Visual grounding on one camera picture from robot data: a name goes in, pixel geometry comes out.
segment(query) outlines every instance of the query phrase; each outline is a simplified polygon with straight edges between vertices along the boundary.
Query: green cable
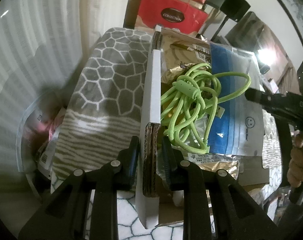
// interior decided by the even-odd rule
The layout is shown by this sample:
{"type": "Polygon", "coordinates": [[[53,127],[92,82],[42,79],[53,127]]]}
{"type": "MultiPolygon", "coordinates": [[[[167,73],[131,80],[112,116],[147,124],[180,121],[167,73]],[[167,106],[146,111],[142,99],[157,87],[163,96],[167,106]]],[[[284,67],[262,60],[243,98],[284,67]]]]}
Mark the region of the green cable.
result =
{"type": "Polygon", "coordinates": [[[161,96],[161,106],[171,100],[170,104],[161,113],[161,125],[168,126],[168,129],[164,131],[164,135],[168,135],[170,142],[173,145],[180,146],[188,152],[198,154],[209,152],[209,147],[207,145],[208,136],[214,121],[217,105],[240,96],[247,90],[251,83],[250,76],[245,73],[225,72],[212,75],[208,71],[198,70],[200,67],[204,66],[211,68],[207,63],[200,63],[193,66],[185,75],[179,76],[177,81],[173,82],[173,87],[161,96]],[[246,83],[242,88],[235,92],[218,98],[222,88],[218,78],[225,76],[244,77],[246,78],[246,83]],[[208,79],[211,80],[214,87],[213,89],[205,87],[206,80],[208,79]],[[212,98],[202,98],[202,91],[211,93],[212,98]],[[166,117],[173,108],[175,108],[173,115],[170,118],[166,117]],[[209,117],[205,128],[204,139],[202,140],[196,130],[194,122],[196,119],[202,118],[208,112],[209,117]],[[181,115],[181,121],[176,124],[177,118],[181,115]],[[191,147],[184,143],[190,131],[193,132],[200,148],[191,147]]]}

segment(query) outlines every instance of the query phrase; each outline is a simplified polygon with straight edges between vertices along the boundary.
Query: blue and white package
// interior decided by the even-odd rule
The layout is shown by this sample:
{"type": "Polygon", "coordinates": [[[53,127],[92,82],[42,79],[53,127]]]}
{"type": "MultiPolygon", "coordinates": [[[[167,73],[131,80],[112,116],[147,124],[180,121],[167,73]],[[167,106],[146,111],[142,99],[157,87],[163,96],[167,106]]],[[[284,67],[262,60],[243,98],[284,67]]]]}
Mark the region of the blue and white package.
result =
{"type": "MultiPolygon", "coordinates": [[[[253,53],[211,43],[212,73],[242,72],[251,79],[250,87],[260,89],[259,68],[253,53]]],[[[222,91],[219,97],[242,87],[245,79],[226,76],[219,78],[222,91]]],[[[263,111],[259,104],[247,101],[245,95],[219,104],[225,108],[221,119],[215,117],[208,137],[211,153],[261,156],[263,151],[263,111]]]]}

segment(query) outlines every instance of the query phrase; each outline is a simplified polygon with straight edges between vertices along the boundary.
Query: bright light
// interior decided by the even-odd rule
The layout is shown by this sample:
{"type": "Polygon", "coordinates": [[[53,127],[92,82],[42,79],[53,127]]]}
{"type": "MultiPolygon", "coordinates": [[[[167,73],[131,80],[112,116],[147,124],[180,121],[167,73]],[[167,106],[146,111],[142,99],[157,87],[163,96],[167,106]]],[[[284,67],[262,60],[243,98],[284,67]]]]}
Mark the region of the bright light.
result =
{"type": "Polygon", "coordinates": [[[9,10],[5,11],[5,12],[1,15],[0,18],[4,17],[4,16],[7,14],[8,11],[9,11],[9,10]]]}
{"type": "Polygon", "coordinates": [[[258,59],[268,65],[271,66],[276,60],[276,54],[269,49],[259,49],[258,50],[258,59]]]}

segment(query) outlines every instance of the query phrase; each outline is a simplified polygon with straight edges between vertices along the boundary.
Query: smiley face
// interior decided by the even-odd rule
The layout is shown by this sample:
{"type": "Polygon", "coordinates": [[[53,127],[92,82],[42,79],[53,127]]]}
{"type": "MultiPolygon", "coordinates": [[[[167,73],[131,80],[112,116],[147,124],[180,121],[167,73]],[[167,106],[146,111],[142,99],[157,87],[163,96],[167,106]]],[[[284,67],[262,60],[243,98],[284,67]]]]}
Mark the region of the smiley face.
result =
{"type": "Polygon", "coordinates": [[[252,117],[248,116],[245,120],[245,125],[248,129],[253,128],[255,126],[255,120],[252,117]]]}

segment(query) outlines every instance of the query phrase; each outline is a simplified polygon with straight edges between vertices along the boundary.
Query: human hand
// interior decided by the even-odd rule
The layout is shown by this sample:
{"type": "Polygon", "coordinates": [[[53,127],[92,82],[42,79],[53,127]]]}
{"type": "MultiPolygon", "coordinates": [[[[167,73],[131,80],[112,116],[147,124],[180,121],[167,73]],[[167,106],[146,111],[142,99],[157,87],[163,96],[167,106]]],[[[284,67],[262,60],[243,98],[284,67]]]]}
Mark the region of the human hand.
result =
{"type": "Polygon", "coordinates": [[[301,135],[295,137],[295,147],[290,152],[287,180],[293,187],[299,187],[303,181],[303,139],[301,135]]]}

